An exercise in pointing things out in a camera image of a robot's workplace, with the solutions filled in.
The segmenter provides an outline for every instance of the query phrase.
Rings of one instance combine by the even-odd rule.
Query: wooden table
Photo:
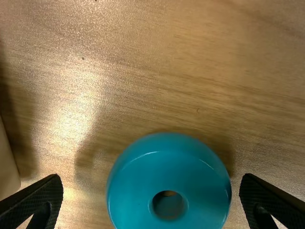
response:
[[[111,229],[117,156],[159,131],[305,200],[302,0],[0,0],[1,112],[22,186],[58,173],[57,229]]]

